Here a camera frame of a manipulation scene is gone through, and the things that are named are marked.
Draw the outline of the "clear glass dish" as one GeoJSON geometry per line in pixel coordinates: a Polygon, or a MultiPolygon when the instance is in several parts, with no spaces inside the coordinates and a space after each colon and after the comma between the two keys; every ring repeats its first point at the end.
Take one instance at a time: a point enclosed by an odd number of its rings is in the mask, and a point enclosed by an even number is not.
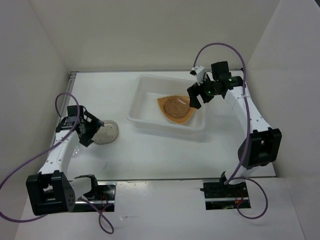
{"type": "Polygon", "coordinates": [[[106,145],[114,142],[119,136],[118,124],[113,120],[104,120],[104,125],[99,128],[92,140],[97,145],[106,145]]]}
{"type": "Polygon", "coordinates": [[[165,113],[174,118],[182,118],[189,112],[190,106],[186,99],[181,97],[174,97],[168,99],[164,103],[163,110],[165,113]]]}

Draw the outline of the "orange woven triangular plate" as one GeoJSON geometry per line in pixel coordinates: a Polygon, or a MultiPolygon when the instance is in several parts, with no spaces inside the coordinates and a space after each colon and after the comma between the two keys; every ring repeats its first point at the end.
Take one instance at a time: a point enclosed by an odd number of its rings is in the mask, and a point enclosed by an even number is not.
{"type": "Polygon", "coordinates": [[[175,118],[175,117],[172,117],[170,115],[168,115],[167,113],[165,113],[164,111],[164,103],[168,100],[168,99],[171,99],[171,98],[183,98],[183,99],[186,99],[188,103],[190,103],[190,99],[188,96],[185,96],[185,95],[169,95],[169,96],[164,96],[164,97],[160,97],[158,98],[156,101],[157,101],[157,104],[158,104],[158,107],[160,109],[160,111],[163,113],[163,115],[172,123],[174,124],[178,124],[178,125],[183,125],[185,124],[186,122],[188,122],[194,112],[196,111],[195,108],[192,108],[190,107],[188,113],[182,117],[182,118],[175,118]]]}

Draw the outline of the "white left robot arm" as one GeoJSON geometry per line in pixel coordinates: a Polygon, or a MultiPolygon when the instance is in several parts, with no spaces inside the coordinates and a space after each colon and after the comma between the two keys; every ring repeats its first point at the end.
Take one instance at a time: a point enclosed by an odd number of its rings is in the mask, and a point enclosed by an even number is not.
{"type": "Polygon", "coordinates": [[[88,147],[93,136],[104,125],[80,105],[67,107],[64,117],[55,129],[57,147],[49,155],[37,174],[28,176],[26,188],[33,214],[36,216],[73,212],[80,198],[94,200],[100,193],[93,174],[67,178],[74,150],[78,145],[88,147]]]}

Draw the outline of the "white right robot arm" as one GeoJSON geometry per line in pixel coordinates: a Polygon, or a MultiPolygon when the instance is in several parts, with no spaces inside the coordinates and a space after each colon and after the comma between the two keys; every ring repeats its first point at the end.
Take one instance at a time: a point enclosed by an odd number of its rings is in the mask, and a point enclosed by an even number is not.
{"type": "Polygon", "coordinates": [[[190,74],[196,77],[196,83],[187,89],[187,93],[189,106],[195,109],[202,106],[199,99],[206,104],[215,96],[221,96],[231,106],[243,128],[245,139],[237,151],[239,163],[234,172],[225,171],[220,177],[219,191],[229,197],[237,190],[237,185],[255,170],[276,160],[282,133],[262,117],[244,78],[232,76],[227,61],[213,63],[211,73],[209,76],[203,66],[194,66],[190,74]]]}

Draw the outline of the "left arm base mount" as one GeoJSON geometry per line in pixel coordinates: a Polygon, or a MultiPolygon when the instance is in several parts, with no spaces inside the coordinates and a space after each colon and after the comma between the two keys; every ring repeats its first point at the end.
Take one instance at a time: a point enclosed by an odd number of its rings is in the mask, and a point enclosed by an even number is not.
{"type": "MultiPolygon", "coordinates": [[[[96,192],[85,193],[82,198],[87,199],[99,211],[114,212],[116,198],[116,182],[98,181],[96,192]]],[[[74,213],[95,212],[89,204],[82,200],[76,200],[73,209],[74,213]]]]}

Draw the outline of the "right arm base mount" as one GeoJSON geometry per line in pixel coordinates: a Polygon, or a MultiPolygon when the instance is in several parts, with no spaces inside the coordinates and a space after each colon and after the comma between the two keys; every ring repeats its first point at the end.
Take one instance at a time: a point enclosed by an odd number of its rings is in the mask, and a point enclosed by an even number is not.
{"type": "Polygon", "coordinates": [[[204,194],[205,209],[233,210],[250,209],[250,198],[245,182],[225,186],[219,179],[205,179],[199,189],[204,194]]]}

